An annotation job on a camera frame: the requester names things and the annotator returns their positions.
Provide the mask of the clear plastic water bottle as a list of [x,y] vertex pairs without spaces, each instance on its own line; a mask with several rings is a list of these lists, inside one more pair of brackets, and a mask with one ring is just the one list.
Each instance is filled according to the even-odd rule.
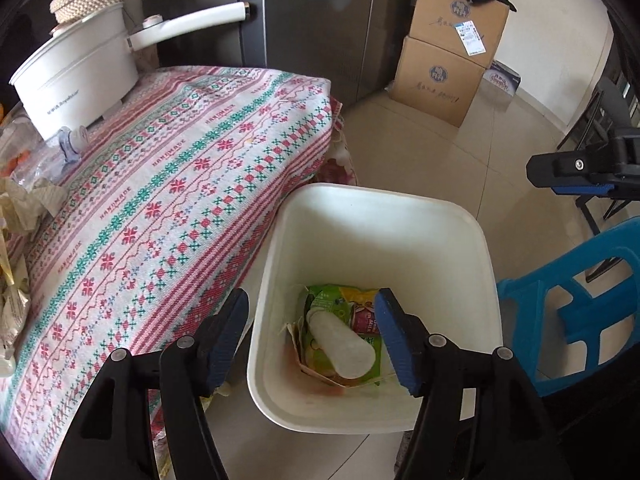
[[59,184],[84,157],[89,147],[87,129],[62,127],[51,139],[38,145],[11,172],[11,179],[31,190],[44,181]]

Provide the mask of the glass jar with tomatoes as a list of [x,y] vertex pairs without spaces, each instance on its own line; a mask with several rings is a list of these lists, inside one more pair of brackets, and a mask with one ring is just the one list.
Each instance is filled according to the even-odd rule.
[[21,102],[2,119],[0,136],[0,171],[9,177],[14,169],[43,142]]

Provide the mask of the grey refrigerator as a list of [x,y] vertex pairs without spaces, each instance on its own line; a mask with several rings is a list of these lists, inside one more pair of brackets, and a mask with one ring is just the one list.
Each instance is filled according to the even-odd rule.
[[394,78],[416,0],[142,0],[164,18],[244,1],[242,23],[190,32],[158,46],[160,64],[268,67],[329,79],[352,105]]

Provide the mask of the white electric cooking pot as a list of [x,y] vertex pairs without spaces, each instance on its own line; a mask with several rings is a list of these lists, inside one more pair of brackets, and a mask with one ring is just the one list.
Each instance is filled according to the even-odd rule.
[[250,15],[243,1],[172,20],[156,14],[127,32],[124,6],[113,4],[66,26],[22,63],[10,79],[30,121],[43,138],[59,128],[88,127],[137,84],[134,54],[167,39],[239,23]]

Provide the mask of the white plastic bottle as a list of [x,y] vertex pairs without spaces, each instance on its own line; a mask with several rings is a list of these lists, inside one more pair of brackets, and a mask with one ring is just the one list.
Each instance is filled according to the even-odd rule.
[[373,367],[374,348],[334,313],[314,307],[307,313],[306,320],[311,335],[338,376],[357,379]]

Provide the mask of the patterned striped tablecloth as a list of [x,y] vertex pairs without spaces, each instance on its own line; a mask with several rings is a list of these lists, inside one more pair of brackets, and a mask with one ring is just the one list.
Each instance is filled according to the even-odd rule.
[[32,305],[1,383],[1,430],[47,479],[106,358],[194,332],[242,283],[340,104],[328,80],[186,66],[142,76],[89,132],[67,198],[25,252]]

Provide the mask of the lower cardboard box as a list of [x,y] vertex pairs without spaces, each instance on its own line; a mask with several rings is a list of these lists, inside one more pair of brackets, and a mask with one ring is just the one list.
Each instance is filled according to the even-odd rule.
[[459,55],[406,37],[390,98],[460,127],[484,73]]

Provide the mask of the red drink can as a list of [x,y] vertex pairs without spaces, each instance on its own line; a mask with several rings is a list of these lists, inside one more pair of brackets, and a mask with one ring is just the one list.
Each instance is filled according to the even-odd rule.
[[358,335],[378,335],[380,333],[371,301],[364,304],[356,302],[352,304],[350,328]]

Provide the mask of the upper cardboard box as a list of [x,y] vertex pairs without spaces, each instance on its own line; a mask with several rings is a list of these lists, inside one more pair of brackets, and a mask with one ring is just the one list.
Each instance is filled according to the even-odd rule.
[[509,13],[499,1],[416,0],[409,37],[488,68]]

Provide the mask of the blue plastic stool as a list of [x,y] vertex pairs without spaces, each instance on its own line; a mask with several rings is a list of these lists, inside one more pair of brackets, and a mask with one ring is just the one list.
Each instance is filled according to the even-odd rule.
[[[626,262],[631,276],[593,296],[575,276],[608,258]],[[586,364],[578,373],[538,380],[546,298],[555,287],[570,295],[570,302],[559,308],[558,315],[565,340],[585,344]],[[537,392],[550,396],[581,382],[603,368],[599,362],[601,333],[628,316],[639,316],[639,219],[628,219],[521,278],[500,281],[497,292],[501,300],[516,304],[512,350]]]

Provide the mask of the green snack bag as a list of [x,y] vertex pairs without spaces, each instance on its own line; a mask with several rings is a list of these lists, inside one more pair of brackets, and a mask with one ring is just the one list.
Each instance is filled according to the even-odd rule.
[[[299,329],[299,343],[302,347],[303,361],[308,367],[326,377],[335,376],[336,379],[343,378],[335,373],[331,362],[311,335],[306,320],[309,310],[314,307],[326,309],[334,313],[350,327],[352,304],[354,302],[364,304],[367,301],[371,301],[373,304],[377,293],[375,289],[360,289],[335,284],[311,285],[306,289],[303,313],[298,320],[292,324],[296,324]],[[359,336],[374,348],[376,359],[375,364],[367,374],[355,380],[356,382],[360,382],[361,387],[381,385],[385,379],[393,375],[390,363],[385,356],[381,333],[378,335]]]

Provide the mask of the small blue white box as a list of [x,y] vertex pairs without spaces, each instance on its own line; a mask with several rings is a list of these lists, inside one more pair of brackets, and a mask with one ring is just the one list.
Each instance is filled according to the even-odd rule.
[[506,64],[493,60],[485,70],[483,79],[502,90],[508,96],[515,96],[521,83],[521,75]]

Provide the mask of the white paper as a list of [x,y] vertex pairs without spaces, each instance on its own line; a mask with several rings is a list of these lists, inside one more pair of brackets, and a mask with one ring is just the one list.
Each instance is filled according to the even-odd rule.
[[66,197],[65,188],[47,179],[40,179],[28,190],[11,178],[2,177],[1,227],[17,234],[34,232],[46,214],[58,214]]

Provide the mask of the white plastic wrapper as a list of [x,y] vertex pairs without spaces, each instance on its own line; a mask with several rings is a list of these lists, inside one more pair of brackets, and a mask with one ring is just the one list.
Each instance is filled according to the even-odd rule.
[[16,370],[15,346],[24,330],[30,308],[30,285],[26,261],[16,260],[13,283],[6,285],[1,294],[1,377]]

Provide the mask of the floral under tablecloth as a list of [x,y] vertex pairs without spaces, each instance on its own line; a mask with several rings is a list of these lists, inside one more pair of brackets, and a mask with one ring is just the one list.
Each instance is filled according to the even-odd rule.
[[334,98],[330,99],[330,104],[333,114],[331,141],[312,182],[357,185],[358,178],[344,133],[343,104]]

